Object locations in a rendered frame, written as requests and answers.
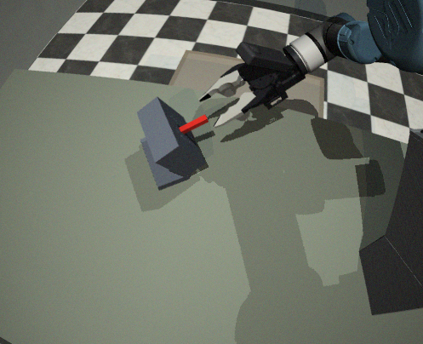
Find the red rectangular bar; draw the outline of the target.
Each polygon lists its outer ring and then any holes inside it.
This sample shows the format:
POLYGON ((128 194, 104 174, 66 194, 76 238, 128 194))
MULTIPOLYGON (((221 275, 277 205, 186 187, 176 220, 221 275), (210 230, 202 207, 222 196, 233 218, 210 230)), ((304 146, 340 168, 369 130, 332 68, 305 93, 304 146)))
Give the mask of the red rectangular bar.
POLYGON ((191 130, 193 130, 193 129, 195 129, 195 128, 197 128, 197 127, 199 127, 199 126, 201 126, 201 125, 203 125, 207 122, 208 122, 208 119, 207 119, 206 115, 203 115, 200 118, 197 118, 197 119, 179 127, 179 129, 180 129, 181 133, 185 134, 185 133, 187 133, 187 132, 189 132, 189 131, 191 131, 191 130))

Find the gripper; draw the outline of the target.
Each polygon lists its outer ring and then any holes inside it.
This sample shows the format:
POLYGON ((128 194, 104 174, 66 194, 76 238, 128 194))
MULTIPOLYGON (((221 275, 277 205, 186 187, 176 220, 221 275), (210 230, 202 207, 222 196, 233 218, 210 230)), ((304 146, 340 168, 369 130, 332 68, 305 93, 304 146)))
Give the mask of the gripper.
POLYGON ((248 82, 250 90, 254 91, 253 93, 243 93, 236 105, 229 107, 226 113, 218 117, 214 124, 215 128, 225 125, 234 119, 245 121, 249 117, 249 110, 262 104, 270 110, 288 98, 285 92, 287 89, 306 78, 305 75, 308 73, 306 66, 297 53, 289 45, 283 48, 283 52, 292 64, 287 72, 248 66, 246 63, 241 63, 225 72, 201 96, 200 102, 207 100, 215 93, 231 97, 246 82, 248 82), (274 100, 280 97, 282 98, 280 101, 271 105, 274 100))

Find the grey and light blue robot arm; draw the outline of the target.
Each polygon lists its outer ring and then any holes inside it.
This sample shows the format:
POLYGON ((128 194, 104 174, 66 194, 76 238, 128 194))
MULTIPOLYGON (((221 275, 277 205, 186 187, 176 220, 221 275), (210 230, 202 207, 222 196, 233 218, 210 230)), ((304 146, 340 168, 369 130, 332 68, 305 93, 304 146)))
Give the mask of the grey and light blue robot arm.
MULTIPOLYGON (((423 0, 367 0, 367 7, 368 23, 340 13, 289 43, 307 72, 337 55, 358 64, 391 63, 423 76, 423 0)), ((252 43, 241 42, 236 52, 248 66, 280 72, 292 66, 281 51, 252 43)))

